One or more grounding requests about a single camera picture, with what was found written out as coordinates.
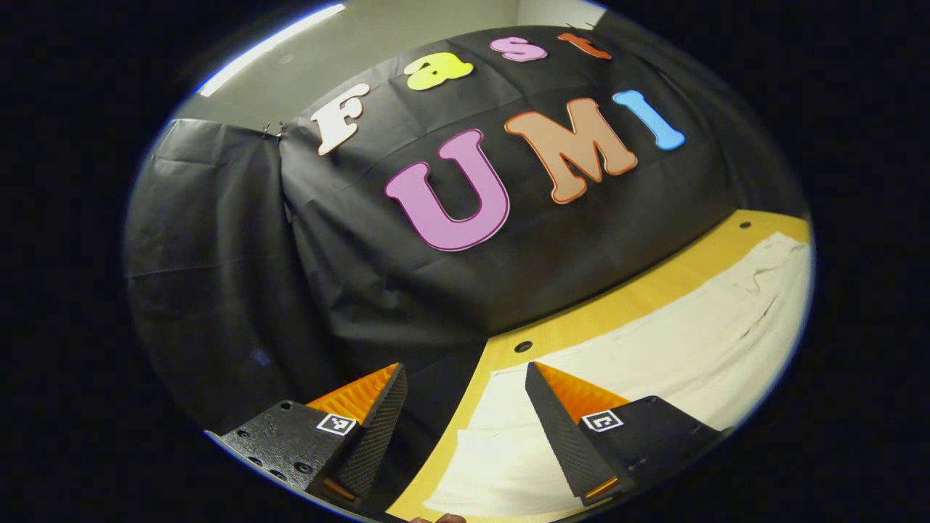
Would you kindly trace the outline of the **black backdrop cloth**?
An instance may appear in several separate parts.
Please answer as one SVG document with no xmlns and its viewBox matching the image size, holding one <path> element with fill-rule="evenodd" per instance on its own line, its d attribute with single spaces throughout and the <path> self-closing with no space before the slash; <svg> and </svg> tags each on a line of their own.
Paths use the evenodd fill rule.
<svg viewBox="0 0 930 523">
<path fill-rule="evenodd" d="M 453 514 L 425 500 L 493 372 L 650 315 L 773 234 L 810 245 L 804 317 L 780 376 L 724 438 L 803 336 L 816 244 L 797 176 L 727 84 L 639 27 L 451 36 L 364 70 L 288 123 L 278 141 L 171 120 L 131 196 L 126 279 L 154 368 L 226 453 L 209 436 L 224 419 L 210 365 L 405 365 L 408 394 L 364 506 L 279 484 L 316 506 L 362 523 Z M 581 523 L 642 492 L 455 516 Z"/>
</svg>

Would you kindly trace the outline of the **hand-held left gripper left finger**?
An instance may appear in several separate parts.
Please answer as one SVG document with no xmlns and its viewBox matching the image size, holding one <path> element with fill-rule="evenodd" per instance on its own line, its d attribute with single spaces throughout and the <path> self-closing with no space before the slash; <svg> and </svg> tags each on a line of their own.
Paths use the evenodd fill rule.
<svg viewBox="0 0 930 523">
<path fill-rule="evenodd" d="M 213 364 L 207 390 L 224 413 L 209 436 L 290 490 L 348 509 L 368 502 L 405 398 L 402 363 L 358 374 L 333 363 Z"/>
</svg>

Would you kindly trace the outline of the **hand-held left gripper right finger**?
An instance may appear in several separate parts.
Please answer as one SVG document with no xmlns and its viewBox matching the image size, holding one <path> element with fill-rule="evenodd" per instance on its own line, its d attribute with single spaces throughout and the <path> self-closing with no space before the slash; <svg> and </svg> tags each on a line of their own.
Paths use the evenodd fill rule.
<svg viewBox="0 0 930 523">
<path fill-rule="evenodd" d="M 650 489 L 724 439 L 724 431 L 657 395 L 625 400 L 539 361 L 526 367 L 525 391 L 569 489 L 585 506 Z"/>
</svg>

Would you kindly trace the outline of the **white jeans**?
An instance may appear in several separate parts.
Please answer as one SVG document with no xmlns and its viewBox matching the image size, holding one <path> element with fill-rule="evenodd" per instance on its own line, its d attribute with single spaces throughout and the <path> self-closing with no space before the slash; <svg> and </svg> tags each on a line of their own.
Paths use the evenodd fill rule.
<svg viewBox="0 0 930 523">
<path fill-rule="evenodd" d="M 797 338 L 811 248 L 782 234 L 727 271 L 617 330 L 544 355 L 556 370 L 626 400 L 657 395 L 701 423 L 741 423 L 770 390 Z M 425 506 L 509 517 L 581 507 L 525 391 L 525 365 L 491 374 Z"/>
</svg>

